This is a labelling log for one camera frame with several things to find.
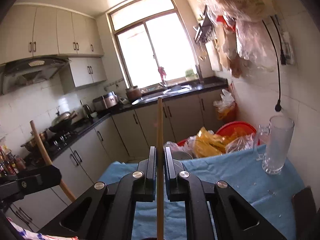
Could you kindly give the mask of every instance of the sink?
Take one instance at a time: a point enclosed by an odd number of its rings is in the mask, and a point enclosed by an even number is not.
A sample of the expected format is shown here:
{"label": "sink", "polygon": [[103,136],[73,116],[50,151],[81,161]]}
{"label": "sink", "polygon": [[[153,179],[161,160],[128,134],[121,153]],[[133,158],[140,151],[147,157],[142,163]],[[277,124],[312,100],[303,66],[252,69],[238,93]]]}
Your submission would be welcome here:
{"label": "sink", "polygon": [[136,101],[134,101],[132,104],[136,105],[139,103],[147,103],[150,101],[154,101],[157,98],[166,97],[168,95],[179,94],[182,92],[189,91],[191,89],[192,89],[192,87],[190,85],[185,85],[185,86],[177,85],[177,86],[174,86],[174,87],[167,89],[165,91],[157,92],[157,93],[150,94],[150,95],[144,96],[142,98],[139,98]]}

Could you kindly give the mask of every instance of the range hood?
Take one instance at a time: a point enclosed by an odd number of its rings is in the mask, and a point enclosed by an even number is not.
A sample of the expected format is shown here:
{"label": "range hood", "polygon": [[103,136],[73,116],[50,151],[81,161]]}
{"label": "range hood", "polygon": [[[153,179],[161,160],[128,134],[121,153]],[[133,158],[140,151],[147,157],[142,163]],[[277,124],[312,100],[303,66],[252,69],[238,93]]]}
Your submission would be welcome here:
{"label": "range hood", "polygon": [[1,94],[49,80],[68,63],[68,58],[57,57],[27,58],[7,63],[2,75]]}

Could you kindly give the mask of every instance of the mug handle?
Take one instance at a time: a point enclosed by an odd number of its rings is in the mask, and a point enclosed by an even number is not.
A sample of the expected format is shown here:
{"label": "mug handle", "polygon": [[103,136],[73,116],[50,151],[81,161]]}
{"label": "mug handle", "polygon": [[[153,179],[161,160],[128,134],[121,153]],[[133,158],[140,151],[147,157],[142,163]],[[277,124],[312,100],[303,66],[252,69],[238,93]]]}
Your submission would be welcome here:
{"label": "mug handle", "polygon": [[256,132],[256,135],[254,136],[254,139],[253,139],[253,152],[257,156],[257,159],[256,159],[257,161],[262,160],[264,156],[264,153],[259,154],[257,151],[257,145],[258,145],[260,136],[262,136],[263,134],[269,135],[269,133],[270,133],[270,129],[268,126],[259,125],[259,129]]}

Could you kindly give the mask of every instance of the window pane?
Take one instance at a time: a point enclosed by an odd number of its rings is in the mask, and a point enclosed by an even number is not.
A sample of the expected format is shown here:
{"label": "window pane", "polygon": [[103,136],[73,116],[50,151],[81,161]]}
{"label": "window pane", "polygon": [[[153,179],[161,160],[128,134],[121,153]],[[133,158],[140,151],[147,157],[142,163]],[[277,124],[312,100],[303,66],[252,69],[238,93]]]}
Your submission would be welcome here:
{"label": "window pane", "polygon": [[146,22],[160,67],[167,74],[165,80],[185,76],[192,68],[196,73],[195,58],[176,13],[164,15]]}
{"label": "window pane", "polygon": [[111,14],[111,18],[116,31],[145,17],[171,9],[174,9],[171,0],[141,0],[116,11]]}
{"label": "window pane", "polygon": [[161,82],[144,25],[119,34],[118,39],[132,84],[143,88]]}

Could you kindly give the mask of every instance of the window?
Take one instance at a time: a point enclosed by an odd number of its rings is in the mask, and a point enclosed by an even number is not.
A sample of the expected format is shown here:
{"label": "window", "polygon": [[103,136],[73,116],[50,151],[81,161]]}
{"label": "window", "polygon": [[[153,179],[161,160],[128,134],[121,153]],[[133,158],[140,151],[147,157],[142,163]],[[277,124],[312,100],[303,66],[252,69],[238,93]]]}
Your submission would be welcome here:
{"label": "window", "polygon": [[171,0],[140,0],[110,15],[129,83],[144,88],[196,73],[195,58]]}

